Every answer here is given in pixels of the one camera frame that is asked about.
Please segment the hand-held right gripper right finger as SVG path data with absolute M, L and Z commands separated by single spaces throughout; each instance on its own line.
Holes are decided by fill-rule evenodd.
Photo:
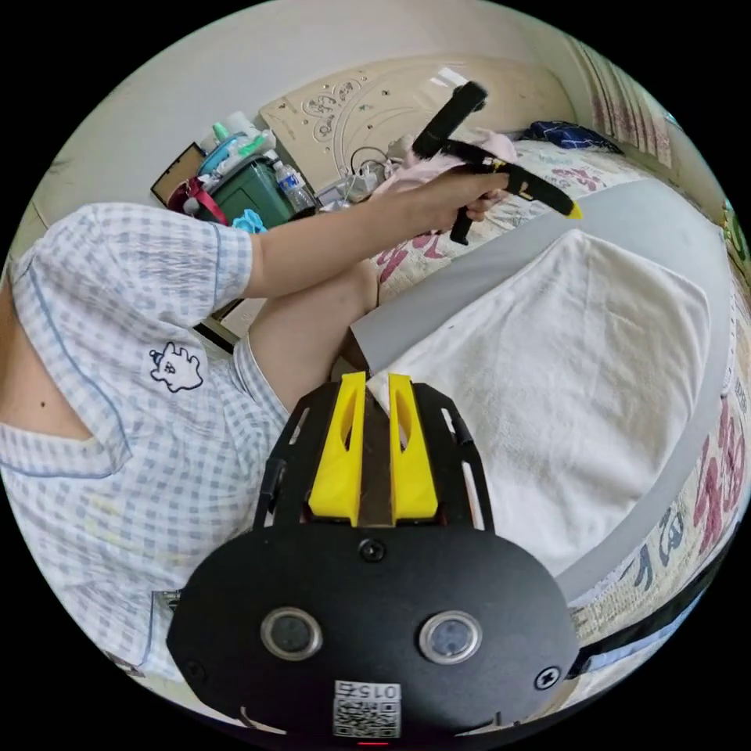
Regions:
M 396 526 L 431 521 L 438 497 L 412 381 L 390 373 L 388 391 L 392 522 Z

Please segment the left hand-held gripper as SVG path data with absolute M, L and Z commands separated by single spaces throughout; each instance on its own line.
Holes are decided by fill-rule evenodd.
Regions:
M 583 218 L 578 203 L 559 187 L 531 173 L 526 168 L 495 156 L 479 146 L 452 139 L 442 145 L 440 154 L 458 159 L 474 174 L 504 174 L 507 177 L 505 191 L 512 196 L 527 202 L 543 203 L 575 221 L 581 221 Z

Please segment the person's left hand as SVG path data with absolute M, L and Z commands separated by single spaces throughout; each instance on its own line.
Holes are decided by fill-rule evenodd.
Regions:
M 508 175 L 474 174 L 463 167 L 443 173 L 425 186 L 426 228 L 446 232 L 461 210 L 471 221 L 480 222 L 488 211 L 507 196 Z

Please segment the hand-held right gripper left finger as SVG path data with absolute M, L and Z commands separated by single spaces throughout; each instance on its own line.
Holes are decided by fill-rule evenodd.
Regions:
M 365 431 L 364 372 L 342 375 L 308 498 L 313 516 L 357 526 Z

